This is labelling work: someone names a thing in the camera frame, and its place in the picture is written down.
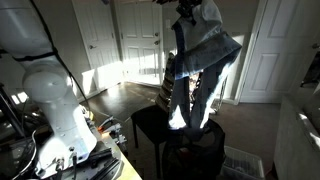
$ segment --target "white wall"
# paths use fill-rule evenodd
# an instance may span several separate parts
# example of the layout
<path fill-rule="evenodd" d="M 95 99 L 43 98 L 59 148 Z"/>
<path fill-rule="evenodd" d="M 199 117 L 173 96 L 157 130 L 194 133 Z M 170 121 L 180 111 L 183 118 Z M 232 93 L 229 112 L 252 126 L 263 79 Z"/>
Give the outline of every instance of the white wall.
<path fill-rule="evenodd" d="M 36 0 L 60 56 L 82 86 L 82 73 L 89 71 L 89 61 L 75 17 L 71 0 Z M 4 83 L 11 95 L 21 93 L 24 69 L 9 55 L 0 59 L 0 82 Z M 94 82 L 90 92 L 96 91 Z"/>
<path fill-rule="evenodd" d="M 223 29 L 243 46 L 228 77 L 224 94 L 225 99 L 233 100 L 239 84 L 259 0 L 214 0 L 214 2 L 220 10 Z M 177 2 L 163 5 L 165 55 L 176 49 L 174 31 L 166 27 L 166 22 L 169 20 L 172 25 L 178 19 L 179 14 L 175 10 L 177 6 Z"/>

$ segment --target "denim jacket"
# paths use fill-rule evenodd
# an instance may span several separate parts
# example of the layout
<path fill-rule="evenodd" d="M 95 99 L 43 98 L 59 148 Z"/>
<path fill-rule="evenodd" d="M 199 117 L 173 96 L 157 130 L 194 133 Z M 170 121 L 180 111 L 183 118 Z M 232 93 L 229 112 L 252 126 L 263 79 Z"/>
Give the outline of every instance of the denim jacket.
<path fill-rule="evenodd" d="M 209 109 L 241 45 L 222 31 L 221 15 L 212 0 L 193 8 L 196 25 L 179 18 L 173 25 L 178 54 L 172 71 L 175 82 L 169 112 L 169 128 L 184 129 L 191 139 L 199 138 L 209 118 Z M 195 103 L 190 111 L 189 76 L 203 71 Z"/>

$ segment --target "white door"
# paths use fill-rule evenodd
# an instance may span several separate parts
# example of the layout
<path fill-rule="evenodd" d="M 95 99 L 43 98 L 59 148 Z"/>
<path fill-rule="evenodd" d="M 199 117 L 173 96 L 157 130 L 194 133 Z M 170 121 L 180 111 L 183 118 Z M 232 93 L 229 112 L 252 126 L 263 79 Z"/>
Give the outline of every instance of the white door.
<path fill-rule="evenodd" d="M 116 6 L 127 79 L 159 85 L 163 65 L 159 54 L 161 6 L 151 0 L 119 0 Z"/>
<path fill-rule="evenodd" d="M 119 59 L 110 4 L 101 0 L 73 0 L 76 16 L 99 91 L 119 83 L 122 64 Z"/>
<path fill-rule="evenodd" d="M 268 0 L 240 102 L 294 95 L 320 42 L 319 8 L 319 0 Z"/>

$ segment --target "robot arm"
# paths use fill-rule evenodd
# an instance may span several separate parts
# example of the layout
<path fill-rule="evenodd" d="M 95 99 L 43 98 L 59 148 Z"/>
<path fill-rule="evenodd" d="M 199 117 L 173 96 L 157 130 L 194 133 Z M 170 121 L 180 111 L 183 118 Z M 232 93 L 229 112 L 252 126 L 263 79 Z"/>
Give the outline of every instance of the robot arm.
<path fill-rule="evenodd" d="M 46 178 L 55 174 L 52 162 L 59 159 L 64 160 L 64 168 L 72 166 L 75 152 L 78 163 L 85 161 L 97 140 L 32 4 L 28 0 L 0 0 L 0 23 L 0 46 L 25 68 L 24 90 L 42 109 L 54 132 L 40 149 L 37 175 Z"/>

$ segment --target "black bag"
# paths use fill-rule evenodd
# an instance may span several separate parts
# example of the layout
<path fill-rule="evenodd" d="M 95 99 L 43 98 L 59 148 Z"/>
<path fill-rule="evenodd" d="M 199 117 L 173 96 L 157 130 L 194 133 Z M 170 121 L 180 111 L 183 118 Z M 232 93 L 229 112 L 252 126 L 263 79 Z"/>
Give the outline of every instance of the black bag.
<path fill-rule="evenodd" d="M 162 156 L 163 178 L 165 180 L 210 179 L 219 175 L 225 159 L 225 133 L 214 121 L 208 120 L 207 133 L 214 134 L 214 142 L 206 147 L 167 142 Z"/>

